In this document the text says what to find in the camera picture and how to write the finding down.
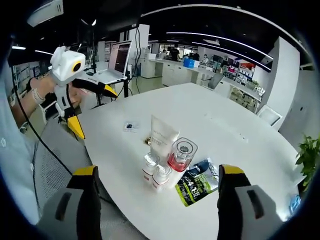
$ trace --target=wrist bracelet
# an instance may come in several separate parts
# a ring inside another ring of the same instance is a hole
[[[36,104],[42,104],[46,100],[45,98],[39,95],[38,90],[36,88],[33,88],[31,92]]]

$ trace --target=laptop screen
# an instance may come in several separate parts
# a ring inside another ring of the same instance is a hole
[[[131,42],[116,43],[112,45],[109,60],[109,70],[116,70],[125,74]]]

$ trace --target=small card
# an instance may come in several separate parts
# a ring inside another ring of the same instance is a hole
[[[137,130],[139,129],[140,125],[136,121],[127,121],[124,124],[123,131],[124,132],[131,132],[131,133],[136,133]]]

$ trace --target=potted plant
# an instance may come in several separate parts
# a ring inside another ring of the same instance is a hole
[[[316,167],[320,163],[320,136],[318,139],[312,139],[312,137],[304,135],[304,141],[299,144],[299,148],[300,152],[297,154],[299,158],[295,164],[303,164],[301,173],[305,176],[305,179],[302,185],[304,187],[303,191],[306,191],[314,176]]]

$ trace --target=blue box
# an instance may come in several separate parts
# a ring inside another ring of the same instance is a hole
[[[191,68],[191,69],[193,69],[194,66],[195,66],[195,60],[186,58],[186,59],[184,59],[184,61],[183,61],[183,66],[186,67],[186,68]]]

